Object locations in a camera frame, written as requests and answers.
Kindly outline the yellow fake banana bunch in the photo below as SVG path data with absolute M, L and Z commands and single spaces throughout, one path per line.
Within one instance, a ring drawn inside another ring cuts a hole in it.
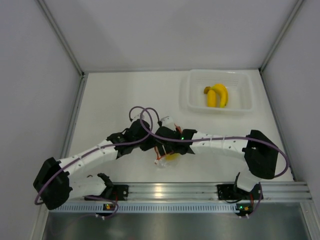
M 206 86 L 203 93 L 206 95 L 206 105 L 210 108 L 225 108 L 228 104 L 229 93 L 221 83 Z

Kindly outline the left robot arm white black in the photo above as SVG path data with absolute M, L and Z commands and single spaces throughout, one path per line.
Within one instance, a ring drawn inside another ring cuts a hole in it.
M 33 182 L 38 193 L 36 199 L 41 199 L 48 210 L 75 198 L 113 200 L 115 191 L 110 178 L 104 173 L 89 174 L 89 171 L 128 155 L 135 148 L 151 149 L 154 142 L 148 131 L 152 127 L 152 124 L 138 119 L 129 128 L 111 134 L 82 153 L 59 160 L 48 158 Z

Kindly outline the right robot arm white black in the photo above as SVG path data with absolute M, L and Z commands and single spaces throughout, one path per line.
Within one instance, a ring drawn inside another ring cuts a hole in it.
M 161 126 L 155 133 L 156 149 L 164 154 L 227 156 L 246 163 L 235 177 L 233 192 L 240 199 L 251 194 L 261 180 L 276 176 L 277 146 L 259 130 L 240 138 L 223 137 L 195 129 L 175 130 Z

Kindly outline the clear zip bag orange seal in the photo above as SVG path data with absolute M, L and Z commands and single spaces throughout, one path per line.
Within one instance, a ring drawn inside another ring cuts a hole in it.
M 163 138 L 170 138 L 168 133 L 161 133 L 161 131 L 164 130 L 164 127 L 168 128 L 169 130 L 172 130 L 174 132 L 182 133 L 182 129 L 180 126 L 176 125 L 175 123 L 170 124 L 169 126 L 165 126 L 162 124 L 162 126 L 156 131 L 156 135 L 163 137 Z M 173 150 L 166 150 L 166 147 L 161 146 L 155 146 L 154 151 L 156 154 L 156 159 L 154 161 L 154 164 L 158 168 L 165 168 L 168 166 L 175 166 L 178 162 L 178 158 L 180 156 L 179 153 L 174 153 Z

